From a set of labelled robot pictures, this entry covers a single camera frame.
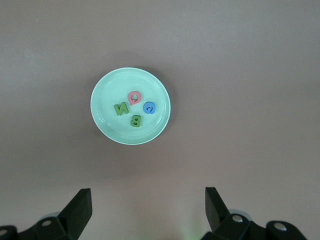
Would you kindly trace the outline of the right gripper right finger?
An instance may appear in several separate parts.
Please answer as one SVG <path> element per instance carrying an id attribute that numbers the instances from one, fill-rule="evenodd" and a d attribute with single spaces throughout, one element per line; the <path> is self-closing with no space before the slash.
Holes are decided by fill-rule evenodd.
<path id="1" fill-rule="evenodd" d="M 230 213 L 215 187 L 205 188 L 205 213 L 211 231 L 203 240 L 305 240 L 291 223 L 273 220 L 261 227 L 239 213 Z"/>

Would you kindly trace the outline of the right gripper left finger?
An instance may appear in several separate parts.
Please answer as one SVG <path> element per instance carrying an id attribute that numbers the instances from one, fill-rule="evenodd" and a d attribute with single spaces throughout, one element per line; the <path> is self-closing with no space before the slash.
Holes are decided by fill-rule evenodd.
<path id="1" fill-rule="evenodd" d="M 39 220 L 32 227 L 18 232 L 14 225 L 0 227 L 2 240 L 77 240 L 92 216 L 92 195 L 83 188 L 58 216 Z"/>

